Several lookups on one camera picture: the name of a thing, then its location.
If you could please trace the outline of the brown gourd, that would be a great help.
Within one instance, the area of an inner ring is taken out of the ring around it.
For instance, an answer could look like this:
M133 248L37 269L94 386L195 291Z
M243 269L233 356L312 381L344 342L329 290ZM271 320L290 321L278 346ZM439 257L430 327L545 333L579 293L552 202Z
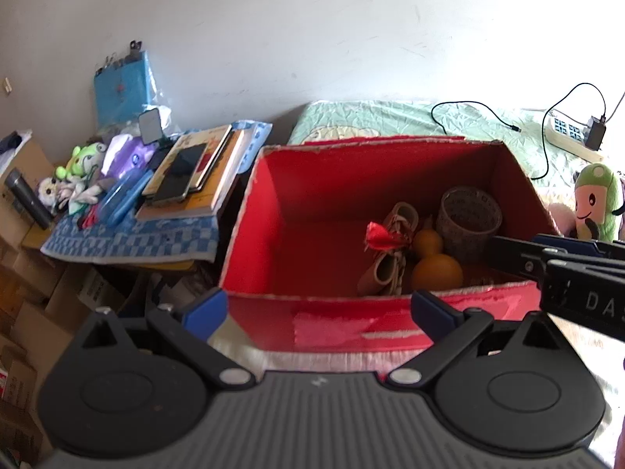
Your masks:
M444 291L463 285L462 267L443 252L443 239L436 231L418 231L412 239L412 251L417 257L410 278L413 289Z

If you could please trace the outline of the beige belt with red ribbon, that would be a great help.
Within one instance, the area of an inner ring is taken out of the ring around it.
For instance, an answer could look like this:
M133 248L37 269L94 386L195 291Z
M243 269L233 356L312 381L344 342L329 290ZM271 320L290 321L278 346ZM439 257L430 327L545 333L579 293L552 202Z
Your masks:
M418 226L418 213L411 204L398 202L382 224L370 222L364 243L376 252L373 264L357 284L358 294L399 295L402 293L407 253Z

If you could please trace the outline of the green plush toy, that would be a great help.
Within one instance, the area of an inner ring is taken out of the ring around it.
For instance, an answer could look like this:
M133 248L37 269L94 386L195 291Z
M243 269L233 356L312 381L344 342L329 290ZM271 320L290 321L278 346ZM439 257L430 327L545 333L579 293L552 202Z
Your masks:
M624 198L622 182L603 163L587 165L574 185L578 239L613 242L619 238Z

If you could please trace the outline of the woven wicker basket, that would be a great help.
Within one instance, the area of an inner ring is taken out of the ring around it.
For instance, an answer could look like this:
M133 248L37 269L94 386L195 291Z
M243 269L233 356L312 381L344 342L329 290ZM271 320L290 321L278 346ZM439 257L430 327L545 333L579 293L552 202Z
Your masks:
M434 226L446 253L467 261L483 253L502 221L500 206L491 195L479 188L459 186L443 195Z

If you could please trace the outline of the blue checkered cloth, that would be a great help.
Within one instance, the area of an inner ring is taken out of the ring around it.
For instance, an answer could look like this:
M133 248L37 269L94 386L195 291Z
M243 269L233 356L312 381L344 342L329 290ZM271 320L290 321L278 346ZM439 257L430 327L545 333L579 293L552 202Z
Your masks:
M96 212L112 188L101 195L94 209L62 217L41 246L41 253L67 263L99 265L215 260L220 231L225 227L217 221L216 214L138 221L139 196L117 226L106 227L97 222Z

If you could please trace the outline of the black power adapter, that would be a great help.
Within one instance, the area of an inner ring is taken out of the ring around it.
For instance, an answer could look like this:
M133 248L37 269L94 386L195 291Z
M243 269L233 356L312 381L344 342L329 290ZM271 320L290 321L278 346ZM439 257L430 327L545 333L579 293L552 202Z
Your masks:
M586 148L598 151L601 148L604 136L606 132L606 125L604 118L596 118L591 116L588 122L588 132L586 133L585 146Z

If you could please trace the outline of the white power strip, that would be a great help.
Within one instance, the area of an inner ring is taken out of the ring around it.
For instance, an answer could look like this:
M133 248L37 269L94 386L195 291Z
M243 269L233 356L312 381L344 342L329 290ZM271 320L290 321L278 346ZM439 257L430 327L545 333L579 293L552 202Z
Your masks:
M602 162L603 156L586 146L589 133L586 125L571 120L559 111L552 110L546 117L545 135L550 144L587 162Z

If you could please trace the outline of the stack of books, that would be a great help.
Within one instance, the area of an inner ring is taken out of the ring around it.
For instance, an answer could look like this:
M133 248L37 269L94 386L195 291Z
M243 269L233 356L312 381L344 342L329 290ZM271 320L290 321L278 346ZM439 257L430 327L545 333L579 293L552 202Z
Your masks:
M234 178L249 165L255 145L261 137L263 128L251 121L237 121L231 125L184 134L176 141L142 191L145 201L138 209L136 219L153 221L216 214L227 197ZM154 206L152 199L178 152L198 144L205 144L207 147L189 184L186 198L180 202Z

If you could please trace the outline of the black smartphone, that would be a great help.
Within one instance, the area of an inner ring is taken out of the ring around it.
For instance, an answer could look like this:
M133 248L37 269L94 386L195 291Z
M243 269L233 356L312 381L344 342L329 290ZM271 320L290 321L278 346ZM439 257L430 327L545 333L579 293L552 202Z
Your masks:
M164 206L186 198L189 184L206 147L205 144L198 144L178 152L152 199L154 206Z

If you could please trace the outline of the blue pencil case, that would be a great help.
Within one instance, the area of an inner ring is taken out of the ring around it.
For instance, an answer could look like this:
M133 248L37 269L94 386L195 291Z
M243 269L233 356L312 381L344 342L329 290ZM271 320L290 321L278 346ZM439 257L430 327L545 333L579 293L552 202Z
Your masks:
M126 173L98 205L97 222L106 227L117 226L134 206L153 175L152 170L138 168Z

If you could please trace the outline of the cardboard boxes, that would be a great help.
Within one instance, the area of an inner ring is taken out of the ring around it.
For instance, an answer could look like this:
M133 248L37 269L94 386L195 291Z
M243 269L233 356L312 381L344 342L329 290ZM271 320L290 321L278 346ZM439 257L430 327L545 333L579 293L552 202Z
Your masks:
M43 230L5 185L1 185L1 313L13 320L11 338L24 348L33 367L27 411L37 426L37 398L42 382L67 348L90 309L79 300L87 275L98 272L108 283L107 297L122 305L123 285L136 277L123 268L58 260L41 252L51 235Z

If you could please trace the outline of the purple tissue pack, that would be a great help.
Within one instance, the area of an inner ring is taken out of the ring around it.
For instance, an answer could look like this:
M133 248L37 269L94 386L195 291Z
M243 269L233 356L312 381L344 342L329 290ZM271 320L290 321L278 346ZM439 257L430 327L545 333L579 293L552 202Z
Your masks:
M104 178L122 179L135 168L143 170L152 159L157 143L144 144L141 137L122 133L115 136L106 151L102 165Z

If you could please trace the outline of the small green white plush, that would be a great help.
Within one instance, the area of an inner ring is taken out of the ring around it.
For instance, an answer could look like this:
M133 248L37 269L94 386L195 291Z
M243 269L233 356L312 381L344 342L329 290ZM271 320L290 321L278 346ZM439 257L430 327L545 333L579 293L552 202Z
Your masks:
M58 166L55 177L61 181L80 180L90 184L100 176L108 146L94 142L84 147L75 146L66 166Z

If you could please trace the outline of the small mirror stand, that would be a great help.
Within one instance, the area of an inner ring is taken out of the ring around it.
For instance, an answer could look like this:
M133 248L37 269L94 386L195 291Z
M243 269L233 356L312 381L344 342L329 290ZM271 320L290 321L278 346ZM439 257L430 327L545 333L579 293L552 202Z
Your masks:
M138 119L140 136L144 145L159 142L163 138L163 130L159 108L144 111Z

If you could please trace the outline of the blue plastic bag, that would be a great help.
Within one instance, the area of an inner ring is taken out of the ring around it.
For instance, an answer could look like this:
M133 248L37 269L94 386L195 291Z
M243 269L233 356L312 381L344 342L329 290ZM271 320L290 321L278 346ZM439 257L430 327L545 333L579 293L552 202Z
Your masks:
M126 55L108 56L93 78L97 126L136 120L159 105L159 92L141 40L131 40Z

